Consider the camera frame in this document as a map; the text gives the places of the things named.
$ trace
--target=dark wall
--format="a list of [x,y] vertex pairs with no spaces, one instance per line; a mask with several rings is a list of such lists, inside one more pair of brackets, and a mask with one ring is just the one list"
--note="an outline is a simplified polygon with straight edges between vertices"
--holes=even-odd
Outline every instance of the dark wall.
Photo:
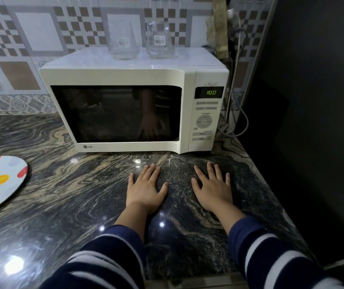
[[344,258],[344,0],[279,0],[245,109],[241,141],[319,262]]

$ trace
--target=electrical cable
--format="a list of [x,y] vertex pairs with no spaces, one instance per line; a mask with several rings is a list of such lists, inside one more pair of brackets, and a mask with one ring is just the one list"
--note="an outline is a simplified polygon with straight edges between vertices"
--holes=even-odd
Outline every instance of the electrical cable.
[[246,121],[247,121],[246,127],[244,128],[244,130],[243,130],[241,133],[239,133],[239,134],[237,134],[237,135],[228,135],[228,134],[226,134],[225,132],[223,132],[222,130],[220,130],[219,127],[218,127],[218,130],[219,130],[224,136],[227,136],[227,137],[230,137],[230,138],[236,138],[236,137],[238,137],[238,136],[240,136],[240,135],[243,135],[243,134],[245,133],[245,131],[248,129],[249,121],[248,121],[248,117],[247,117],[246,113],[243,111],[242,107],[240,106],[239,102],[237,101],[237,99],[236,99],[236,97],[235,97],[235,92],[234,92],[233,89],[232,89],[231,93],[232,93],[232,96],[234,97],[234,100],[235,100],[237,106],[239,107],[241,113],[246,117]]
[[[235,12],[235,15],[237,16],[237,21],[238,21],[238,28],[241,28],[242,27],[242,23],[241,23],[241,20],[240,20],[240,16],[239,14],[237,14]],[[239,33],[239,40],[237,42],[237,54],[236,54],[236,62],[235,62],[235,68],[234,68],[234,75],[232,77],[232,81],[231,81],[231,89],[233,89],[234,87],[234,82],[235,82],[235,73],[236,73],[236,69],[237,69],[237,64],[239,63],[239,57],[240,57],[240,54],[239,54],[239,50],[240,50],[240,33]],[[226,117],[225,117],[225,120],[228,122],[229,121],[229,110],[230,110],[230,107],[231,107],[231,93],[228,97],[228,102],[227,102],[227,107],[226,107]]]

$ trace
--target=lg microwave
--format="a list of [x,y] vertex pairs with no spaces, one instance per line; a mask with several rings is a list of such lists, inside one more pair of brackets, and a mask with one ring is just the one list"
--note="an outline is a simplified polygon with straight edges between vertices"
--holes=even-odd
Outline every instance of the lg microwave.
[[116,60],[89,47],[39,70],[79,152],[209,151],[229,71],[204,48]]

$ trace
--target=hand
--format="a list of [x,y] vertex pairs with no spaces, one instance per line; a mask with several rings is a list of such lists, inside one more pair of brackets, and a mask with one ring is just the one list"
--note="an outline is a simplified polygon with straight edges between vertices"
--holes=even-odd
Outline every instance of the hand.
[[126,206],[137,203],[141,204],[147,210],[148,215],[154,213],[160,206],[168,192],[168,183],[165,182],[160,189],[156,191],[156,180],[160,173],[160,166],[155,169],[152,163],[150,168],[145,165],[139,177],[134,183],[134,175],[131,172],[128,180],[128,189],[126,191]]
[[219,208],[222,203],[232,204],[232,193],[231,193],[231,178],[229,173],[226,174],[226,182],[223,181],[223,176],[220,171],[219,165],[215,164],[216,175],[213,172],[211,162],[207,163],[208,177],[195,165],[195,171],[198,178],[203,183],[203,187],[200,189],[197,180],[193,178],[192,188],[198,199],[200,205],[204,209],[215,213],[215,209]]
[[144,133],[146,139],[159,138],[159,118],[153,112],[146,112],[141,121],[139,136]]

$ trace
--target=glass jar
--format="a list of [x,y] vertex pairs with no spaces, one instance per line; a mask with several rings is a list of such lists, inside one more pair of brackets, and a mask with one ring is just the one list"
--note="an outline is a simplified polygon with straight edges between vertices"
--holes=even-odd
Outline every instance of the glass jar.
[[118,60],[136,59],[140,49],[136,44],[131,22],[128,20],[108,21],[109,53]]
[[172,58],[175,48],[172,45],[169,24],[152,21],[147,24],[147,52],[151,58]]

